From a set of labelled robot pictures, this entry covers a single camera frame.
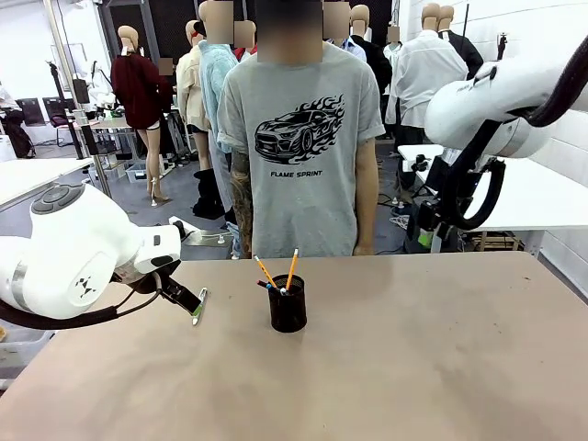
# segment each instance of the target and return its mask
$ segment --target pencil cup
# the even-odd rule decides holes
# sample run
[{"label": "pencil cup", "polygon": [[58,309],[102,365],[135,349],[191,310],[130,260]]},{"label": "pencil cup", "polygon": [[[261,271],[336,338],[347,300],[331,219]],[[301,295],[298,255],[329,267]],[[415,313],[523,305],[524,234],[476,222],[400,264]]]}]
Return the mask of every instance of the pencil cup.
[{"label": "pencil cup", "polygon": [[[286,287],[288,274],[274,277],[277,289]],[[306,326],[306,302],[304,299],[304,280],[292,278],[289,295],[269,293],[269,310],[272,327],[281,333],[295,333]]]}]

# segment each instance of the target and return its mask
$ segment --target white wall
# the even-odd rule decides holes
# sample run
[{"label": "white wall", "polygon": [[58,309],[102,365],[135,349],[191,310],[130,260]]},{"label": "white wall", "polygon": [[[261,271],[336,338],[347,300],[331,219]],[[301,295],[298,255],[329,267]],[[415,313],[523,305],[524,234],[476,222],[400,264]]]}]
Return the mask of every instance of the white wall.
[{"label": "white wall", "polygon": [[[404,0],[408,40],[421,31],[421,11],[430,0]],[[588,0],[447,0],[456,9],[451,28],[461,34],[469,3],[467,37],[484,61],[494,60],[496,38],[508,33],[504,58],[535,53],[549,61],[553,54],[571,53],[588,34]],[[588,187],[588,113],[570,111],[558,122],[549,143],[533,159]],[[558,209],[551,201],[549,209]],[[588,294],[588,231],[546,234],[543,255]]]},{"label": "white wall", "polygon": [[[87,60],[98,60],[109,66],[106,47],[99,28],[95,6],[85,0],[79,6],[60,0],[63,21],[70,44],[82,43]],[[61,18],[53,2],[58,26]],[[0,81],[14,98],[36,97],[47,120],[42,98],[57,96],[55,83],[46,61],[52,61],[54,44],[49,20],[42,1],[22,6],[0,8]],[[25,127],[33,142],[55,139],[55,129]],[[69,139],[66,131],[60,135]]]}]

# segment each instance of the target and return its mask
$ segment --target t-shirt graphic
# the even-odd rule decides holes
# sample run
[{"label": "t-shirt graphic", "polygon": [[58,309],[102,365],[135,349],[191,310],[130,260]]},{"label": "t-shirt graphic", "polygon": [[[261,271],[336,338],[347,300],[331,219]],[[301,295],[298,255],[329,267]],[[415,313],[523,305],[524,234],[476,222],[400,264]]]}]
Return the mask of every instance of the t-shirt graphic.
[{"label": "t-shirt graphic", "polygon": [[343,125],[344,105],[343,95],[326,96],[262,122],[255,131],[255,150],[272,163],[308,161],[335,144]]}]

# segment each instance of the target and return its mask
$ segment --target white brick wall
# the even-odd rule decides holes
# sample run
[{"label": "white brick wall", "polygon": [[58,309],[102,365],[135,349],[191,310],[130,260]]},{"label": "white brick wall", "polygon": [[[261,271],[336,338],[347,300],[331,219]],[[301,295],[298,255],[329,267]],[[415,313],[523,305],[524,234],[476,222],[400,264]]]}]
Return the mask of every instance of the white brick wall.
[{"label": "white brick wall", "polygon": [[[405,40],[421,31],[421,11],[430,0],[405,0],[401,30]],[[469,3],[467,37],[484,61],[497,54],[497,34],[508,33],[504,58],[535,53],[548,62],[552,53],[571,53],[588,32],[588,0],[446,0],[456,9],[452,29],[461,34]],[[533,159],[588,187],[588,113],[568,112],[553,138]],[[558,209],[558,201],[552,201]],[[588,231],[548,232],[544,256],[588,295]]]}]

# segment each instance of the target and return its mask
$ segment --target gray t-shirt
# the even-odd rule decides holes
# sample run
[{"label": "gray t-shirt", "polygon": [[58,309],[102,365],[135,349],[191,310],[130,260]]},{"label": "gray t-shirt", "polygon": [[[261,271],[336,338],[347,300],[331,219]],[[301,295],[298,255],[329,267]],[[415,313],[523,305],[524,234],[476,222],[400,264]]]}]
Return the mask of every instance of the gray t-shirt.
[{"label": "gray t-shirt", "polygon": [[254,254],[353,253],[357,146],[385,132],[366,63],[332,44],[304,66],[254,55],[227,75],[218,122],[219,142],[249,155]]}]

